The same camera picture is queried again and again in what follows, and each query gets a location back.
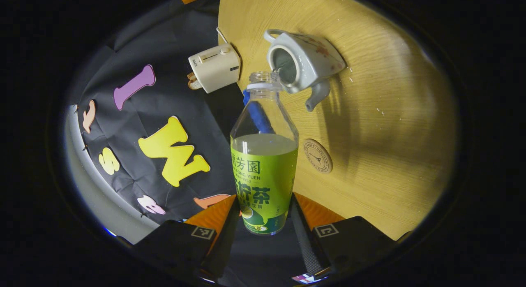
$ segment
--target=round coaster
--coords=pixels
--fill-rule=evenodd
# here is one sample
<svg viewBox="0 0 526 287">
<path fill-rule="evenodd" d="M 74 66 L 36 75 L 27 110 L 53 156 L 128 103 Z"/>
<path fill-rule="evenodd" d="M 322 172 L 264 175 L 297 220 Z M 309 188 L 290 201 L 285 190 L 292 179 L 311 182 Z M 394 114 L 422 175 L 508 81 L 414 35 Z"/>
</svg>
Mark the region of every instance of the round coaster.
<svg viewBox="0 0 526 287">
<path fill-rule="evenodd" d="M 305 156 L 310 164 L 321 173 L 330 173 L 332 171 L 332 160 L 327 150 L 318 141 L 306 139 L 304 144 Z"/>
</svg>

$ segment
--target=blue object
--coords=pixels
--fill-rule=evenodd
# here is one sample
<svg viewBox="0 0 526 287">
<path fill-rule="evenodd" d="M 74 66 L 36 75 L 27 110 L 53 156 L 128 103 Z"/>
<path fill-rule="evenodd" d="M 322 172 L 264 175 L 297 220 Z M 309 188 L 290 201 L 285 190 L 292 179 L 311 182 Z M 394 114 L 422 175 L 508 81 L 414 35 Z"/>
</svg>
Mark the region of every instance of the blue object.
<svg viewBox="0 0 526 287">
<path fill-rule="evenodd" d="M 250 100 L 250 93 L 247 90 L 244 90 L 243 96 L 243 103 L 246 106 Z M 274 134 L 274 129 L 272 129 L 269 120 L 267 120 L 266 116 L 264 115 L 265 113 L 263 112 L 263 109 L 259 107 L 259 103 L 255 102 L 250 104 L 248 106 L 248 112 L 250 113 L 250 117 L 252 117 L 252 121 L 258 128 L 259 133 Z"/>
</svg>

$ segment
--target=green bottle label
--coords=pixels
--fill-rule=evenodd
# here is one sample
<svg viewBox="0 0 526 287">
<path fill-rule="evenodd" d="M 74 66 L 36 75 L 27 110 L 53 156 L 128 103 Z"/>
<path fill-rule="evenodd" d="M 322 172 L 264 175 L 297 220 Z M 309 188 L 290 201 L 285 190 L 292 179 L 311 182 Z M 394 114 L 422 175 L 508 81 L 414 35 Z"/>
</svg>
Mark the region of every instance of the green bottle label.
<svg viewBox="0 0 526 287">
<path fill-rule="evenodd" d="M 264 156 L 231 148 L 235 190 L 245 227 L 269 234 L 285 225 L 293 193 L 298 149 Z"/>
</svg>

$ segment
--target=plastic bottle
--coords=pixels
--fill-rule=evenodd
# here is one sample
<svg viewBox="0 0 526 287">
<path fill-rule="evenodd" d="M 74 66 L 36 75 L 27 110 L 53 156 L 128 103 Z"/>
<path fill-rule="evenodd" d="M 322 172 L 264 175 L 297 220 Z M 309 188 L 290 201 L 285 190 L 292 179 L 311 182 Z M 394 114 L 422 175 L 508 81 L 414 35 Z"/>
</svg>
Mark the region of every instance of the plastic bottle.
<svg viewBox="0 0 526 287">
<path fill-rule="evenodd" d="M 279 100 L 275 72 L 250 75 L 250 100 L 231 132 L 235 187 L 246 229 L 281 231 L 291 202 L 299 135 Z"/>
</svg>

